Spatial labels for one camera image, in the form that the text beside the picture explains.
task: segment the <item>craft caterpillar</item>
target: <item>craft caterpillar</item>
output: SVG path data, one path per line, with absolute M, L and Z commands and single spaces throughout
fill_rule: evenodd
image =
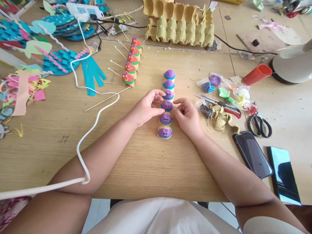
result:
M 130 53 L 128 54 L 127 62 L 124 66 L 122 75 L 122 82 L 125 85 L 134 87 L 134 80 L 137 77 L 137 69 L 139 68 L 139 61 L 141 59 L 142 44 L 137 37 L 132 38 Z
M 169 139 L 172 136 L 172 129 L 170 127 L 172 123 L 172 108 L 173 99 L 175 97 L 175 73 L 173 70 L 168 70 L 164 73 L 164 82 L 162 84 L 162 91 L 165 92 L 164 101 L 161 103 L 160 107 L 165 110 L 163 114 L 159 116 L 158 119 L 158 130 L 157 134 L 160 138 Z

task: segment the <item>floor tile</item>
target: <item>floor tile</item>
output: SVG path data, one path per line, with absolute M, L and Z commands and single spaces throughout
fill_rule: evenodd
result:
M 97 215 L 98 215 L 98 209 L 100 206 L 101 199 L 92 199 L 90 210 L 87 216 L 87 219 L 84 223 L 84 228 L 82 230 L 82 234 L 86 234 L 88 231 L 90 231 L 91 228 L 93 228 L 97 221 Z
M 108 214 L 110 211 L 110 205 L 111 205 L 111 200 L 110 199 L 101 199 L 98 213 L 97 213 L 97 219 L 96 219 L 96 224 L 100 222 L 102 219 L 105 218 L 105 216 Z
M 210 211 L 214 212 L 234 228 L 238 227 L 237 219 L 220 202 L 209 202 L 208 207 Z

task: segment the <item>purple clay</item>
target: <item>purple clay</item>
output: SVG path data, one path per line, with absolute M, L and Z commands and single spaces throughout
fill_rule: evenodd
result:
M 162 104 L 160 105 L 161 108 L 165 109 L 166 111 L 171 111 L 173 108 L 173 104 L 170 101 L 164 101 L 162 102 Z
M 162 85 L 166 89 L 173 89 L 175 87 L 175 84 L 172 80 L 166 80 Z
M 163 139 L 168 139 L 172 135 L 172 130 L 167 128 L 161 128 L 158 130 L 158 135 Z
M 169 113 L 163 113 L 159 116 L 159 120 L 162 124 L 168 125 L 172 122 L 172 115 Z
M 173 80 L 175 77 L 176 77 L 176 74 L 175 74 L 175 72 L 173 71 L 173 70 L 168 70 L 168 71 L 166 71 L 165 73 L 164 73 L 164 75 L 163 75 L 167 80 L 169 79 L 169 80 Z
M 210 84 L 214 86 L 220 86 L 221 85 L 221 78 L 220 76 L 212 75 L 210 76 Z
M 164 93 L 166 94 L 166 96 L 164 96 L 164 99 L 166 100 L 172 100 L 175 97 L 173 92 L 169 89 L 167 89 Z

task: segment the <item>black phone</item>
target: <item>black phone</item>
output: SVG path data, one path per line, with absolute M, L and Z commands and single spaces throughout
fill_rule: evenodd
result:
M 282 202 L 301 205 L 288 151 L 285 149 L 268 147 L 267 153 L 269 162 L 274 171 L 272 182 L 275 195 Z
M 273 174 L 273 170 L 250 131 L 233 135 L 234 142 L 246 164 L 260 179 Z

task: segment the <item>utility knife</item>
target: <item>utility knife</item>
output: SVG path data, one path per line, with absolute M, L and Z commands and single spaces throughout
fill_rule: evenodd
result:
M 241 111 L 234 106 L 228 105 L 225 102 L 221 102 L 221 101 L 218 101 L 210 97 L 206 97 L 201 94 L 195 94 L 195 96 L 198 98 L 204 98 L 207 103 L 211 103 L 213 106 L 215 105 L 223 106 L 223 109 L 225 112 L 235 115 L 238 119 L 241 118 Z

